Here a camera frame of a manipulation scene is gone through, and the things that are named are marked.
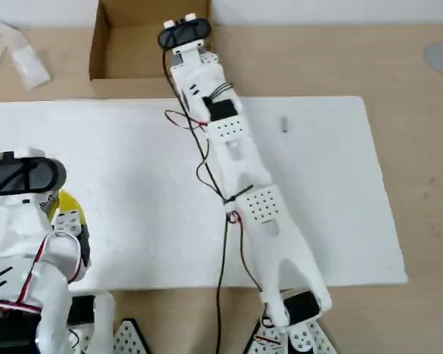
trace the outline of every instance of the perforated plate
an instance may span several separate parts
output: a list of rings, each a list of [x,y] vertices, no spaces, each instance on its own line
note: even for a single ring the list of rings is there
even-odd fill
[[[138,329],[132,321],[125,320],[113,336],[114,354],[149,354]]]
[[[317,321],[310,322],[308,324],[310,333],[313,335],[313,339],[316,345],[317,354],[337,354],[336,349],[329,341],[325,332],[321,329]]]
[[[219,57],[217,57],[216,54],[213,54],[212,52],[205,52],[201,54],[200,59],[203,64],[216,64],[219,62]]]
[[[261,325],[256,335],[257,338],[252,338],[247,354],[288,353],[287,341],[283,340],[285,335],[281,334],[276,328],[268,329]],[[259,337],[279,341],[283,344],[271,343]],[[296,325],[294,330],[289,331],[289,341],[292,347],[299,353],[307,353],[313,349],[315,354],[337,354],[336,349],[315,320],[302,325]]]
[[[314,336],[305,323],[295,326],[295,331],[289,333],[290,344],[301,353],[306,353],[313,348]]]
[[[77,237],[82,232],[78,210],[60,212],[55,220],[55,230],[65,231]]]
[[[275,186],[269,186],[238,197],[240,207],[254,221],[259,223],[265,223],[279,215],[281,212],[278,205],[279,201],[278,189]]]
[[[211,122],[207,126],[207,137],[212,142],[230,142],[249,135],[246,118],[234,116]]]

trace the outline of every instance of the white perforated bracket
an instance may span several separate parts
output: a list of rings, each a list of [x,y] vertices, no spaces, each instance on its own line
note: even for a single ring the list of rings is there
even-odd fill
[[[292,347],[300,353],[313,349],[315,354],[337,354],[333,344],[315,320],[295,326],[295,329],[289,332],[289,340]]]
[[[315,340],[306,323],[295,326],[295,330],[289,332],[289,340],[292,347],[300,353],[309,352],[315,345]]]
[[[217,64],[219,62],[219,57],[212,52],[205,52],[200,55],[200,60],[203,64]]]
[[[214,143],[225,143],[250,135],[246,118],[234,116],[211,122],[207,126],[207,138]]]
[[[131,320],[124,320],[113,337],[114,354],[149,354],[140,331]]]
[[[257,223],[265,223],[278,217],[283,212],[279,202],[282,202],[282,199],[276,186],[269,186],[238,197],[239,206],[247,217]]]
[[[82,232],[78,210],[60,212],[55,220],[55,230],[64,231],[77,237]]]

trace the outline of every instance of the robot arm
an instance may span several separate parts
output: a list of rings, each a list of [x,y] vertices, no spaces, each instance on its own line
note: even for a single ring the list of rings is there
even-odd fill
[[[0,210],[6,216],[0,242],[0,347],[19,338],[23,345],[17,352],[75,352],[67,327],[69,284],[86,274],[90,248],[82,209],[59,190],[65,180],[64,166],[42,151],[0,153]],[[112,313],[112,302],[107,299],[107,312]],[[111,352],[112,318],[107,333],[91,341],[99,349],[94,353]]]
[[[176,94],[191,118],[207,123],[206,135],[219,163],[224,195],[246,191],[227,211],[237,209],[242,216],[261,281],[261,301],[267,303],[273,323],[276,327],[296,324],[279,291],[279,269],[284,262],[298,270],[298,287],[315,297],[319,317],[332,306],[329,292],[309,245],[261,160],[233,85],[227,83],[218,57],[204,48],[209,34],[209,23],[194,14],[165,22],[159,45],[174,54],[171,74]]]

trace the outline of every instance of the black wire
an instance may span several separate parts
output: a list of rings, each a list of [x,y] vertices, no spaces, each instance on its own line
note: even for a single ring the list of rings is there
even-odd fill
[[[168,81],[169,86],[171,87],[172,92],[173,92],[174,95],[176,96],[176,98],[177,98],[177,100],[179,101],[179,104],[180,104],[182,110],[184,111],[185,118],[187,118],[187,122],[188,122],[188,124],[189,124],[190,132],[192,133],[193,139],[195,140],[195,142],[196,142],[196,144],[197,144],[197,148],[199,149],[200,156],[201,156],[202,159],[203,159],[203,158],[204,158],[204,151],[203,151],[203,149],[202,149],[202,146],[200,145],[199,138],[198,138],[197,135],[195,134],[194,128],[193,128],[193,126],[192,126],[192,120],[190,119],[189,113],[187,112],[187,109],[185,108],[184,103],[182,103],[182,100],[181,100],[181,98],[180,98],[180,96],[179,96],[179,93],[177,92],[176,87],[174,86],[174,84],[173,84],[173,82],[172,82],[172,80],[171,80],[171,77],[169,76],[168,67],[167,67],[167,64],[166,64],[166,62],[165,62],[165,59],[166,59],[166,52],[167,52],[166,50],[163,50],[163,51],[162,51],[162,69],[163,69],[163,71],[164,71],[165,79]],[[220,198],[224,199],[224,198],[223,198],[223,195],[222,195],[222,192],[221,192],[221,190],[220,190],[220,187],[219,187],[218,184],[216,183],[215,177],[213,177],[212,171],[211,171],[211,169],[209,168],[208,164],[205,164],[205,169],[207,170],[207,173],[208,173],[208,175],[210,176],[210,180],[211,180],[212,183],[213,183],[213,189],[216,191],[216,194],[217,194]]]
[[[223,252],[221,254],[221,270],[219,277],[219,284],[216,287],[216,351],[215,354],[220,353],[220,346],[222,344],[222,310],[220,308],[220,290],[222,289],[222,281],[224,274],[224,263],[227,256],[227,239],[228,239],[228,223],[230,222],[229,216],[225,215],[224,220],[224,234],[223,234]]]
[[[232,83],[222,83],[219,87],[215,88],[212,92],[212,94],[208,97],[211,100],[216,99],[219,95],[221,95],[223,92],[231,90],[233,88]]]
[[[17,169],[17,171],[15,171],[14,173],[10,174],[8,177],[6,177],[6,179],[4,179],[1,183],[0,183],[0,192],[10,183],[12,182],[15,178],[19,177],[24,171],[26,170],[31,170],[33,168],[36,168],[36,164],[32,164],[31,166],[22,166],[20,168]]]
[[[246,264],[246,260],[244,259],[244,227],[243,227],[243,220],[241,219],[241,216],[238,212],[236,213],[236,216],[238,217],[239,222],[239,253],[241,255],[241,262],[243,263],[244,270],[247,272],[247,274],[250,276],[251,280],[255,283],[256,287],[258,288],[259,292],[262,293],[263,289],[259,285],[259,283],[256,281],[255,277],[251,274],[251,271],[248,269],[248,266]]]
[[[207,152],[204,153],[204,151],[203,151],[203,149],[202,149],[202,145],[200,144],[199,138],[198,138],[197,135],[195,134],[195,128],[194,128],[193,125],[192,125],[192,121],[193,121],[193,120],[190,118],[189,113],[188,113],[188,111],[187,111],[185,105],[182,103],[182,99],[181,99],[181,97],[179,96],[179,93],[177,92],[176,87],[174,86],[174,83],[173,83],[172,80],[171,80],[171,77],[169,76],[169,73],[168,73],[168,67],[167,67],[167,64],[166,64],[166,52],[167,52],[167,50],[165,50],[165,49],[162,51],[162,69],[163,69],[163,71],[164,71],[164,76],[165,76],[165,79],[168,81],[169,86],[171,87],[172,92],[173,92],[174,95],[176,96],[177,101],[179,102],[179,104],[180,104],[180,106],[181,106],[181,108],[182,108],[182,110],[183,110],[183,112],[184,112],[184,114],[181,114],[180,112],[174,112],[174,113],[181,114],[181,115],[185,116],[185,118],[187,119],[187,122],[188,122],[188,129],[189,129],[190,132],[192,133],[193,139],[195,140],[195,142],[196,142],[196,144],[197,144],[197,148],[199,149],[200,156],[202,157],[202,162],[201,162],[201,163],[199,164],[199,166],[197,166],[197,168],[196,168],[196,177],[197,177],[197,179],[198,179],[199,181],[201,181],[203,184],[205,184],[206,186],[209,186],[209,187],[210,187],[210,188],[211,188],[211,189],[212,189],[212,190],[213,190],[213,191],[214,191],[214,192],[215,192],[215,193],[216,193],[216,194],[217,194],[217,195],[223,200],[224,204],[227,204],[227,203],[229,203],[229,202],[231,202],[231,201],[236,200],[236,198],[239,197],[241,194],[247,192],[248,190],[251,190],[251,189],[253,188],[253,185],[251,184],[251,185],[248,186],[247,188],[243,189],[241,192],[236,193],[235,195],[231,196],[231,197],[228,198],[228,199],[226,199],[226,198],[223,196],[223,194],[222,194],[222,192],[221,192],[221,190],[220,190],[218,184],[216,183],[215,178],[213,177],[212,171],[211,171],[211,169],[209,168],[208,163],[207,163],[207,161],[206,161],[206,159],[207,159],[207,157],[208,157],[208,153],[209,153],[209,151],[210,151],[210,143],[209,143],[209,141],[207,140]],[[213,91],[213,93],[210,95],[210,98],[211,98],[211,99],[216,98],[216,97],[218,97],[221,93],[223,93],[223,92],[225,92],[225,91],[231,89],[232,87],[233,87],[233,84],[232,84],[232,83],[222,83],[218,88],[216,88],[216,89]],[[168,117],[167,112],[168,112],[168,111],[165,112],[166,118],[168,118],[170,121],[172,121],[172,119],[170,119],[170,117]],[[205,166],[205,169],[207,170],[207,173],[208,173],[208,175],[210,176],[210,180],[212,181],[213,185],[208,184],[206,181],[203,181],[203,180],[200,178],[200,174],[199,174],[199,172],[200,172],[200,168],[202,167],[202,165]],[[242,235],[242,232],[243,232],[242,227],[243,227],[243,226],[242,226],[242,221],[241,221],[241,217],[239,217],[239,214],[238,214],[238,219],[239,219],[239,222],[240,222],[240,225],[241,225],[241,235]],[[229,223],[233,223],[233,222],[231,221],[231,213],[227,213],[227,214],[225,215],[224,236],[223,236],[223,251],[222,251],[222,255],[221,255],[221,271],[220,271],[219,283],[218,283],[218,286],[217,286],[217,288],[216,288],[216,318],[217,318],[216,354],[219,354],[219,352],[220,352],[220,346],[221,346],[221,343],[222,343],[222,310],[221,310],[221,308],[220,308],[220,291],[221,291],[221,289],[222,289],[222,281],[223,281],[223,275],[224,275],[224,264],[225,264],[226,255],[227,255],[227,237],[228,237],[228,224],[229,224]],[[247,266],[245,266],[245,270],[246,270],[247,273],[250,275],[251,279],[252,279],[253,281],[255,281],[255,280],[254,280],[254,277],[253,277],[253,276],[251,275],[251,273],[249,272]]]
[[[76,341],[75,344],[72,346],[72,349],[74,349],[74,348],[77,346],[77,344],[79,344],[79,342],[80,342],[80,337],[79,337],[79,335],[78,335],[76,332],[74,332],[74,330],[71,330],[70,328],[67,328],[67,329],[69,330],[70,333],[72,333],[72,334],[75,336],[75,338],[77,338],[77,341]]]

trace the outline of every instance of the wooden table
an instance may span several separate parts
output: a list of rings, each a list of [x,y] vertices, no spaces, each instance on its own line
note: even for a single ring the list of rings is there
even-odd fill
[[[0,100],[168,97],[164,81],[87,80],[90,29],[30,30],[53,82],[25,94],[5,58]],[[324,327],[340,353],[443,354],[443,74],[424,61],[443,25],[227,27],[216,45],[239,94],[358,95],[368,109],[410,277],[405,286],[332,288]],[[115,293],[116,322],[137,319],[153,353],[212,353],[215,291]],[[241,353],[254,291],[222,291],[223,353]]]

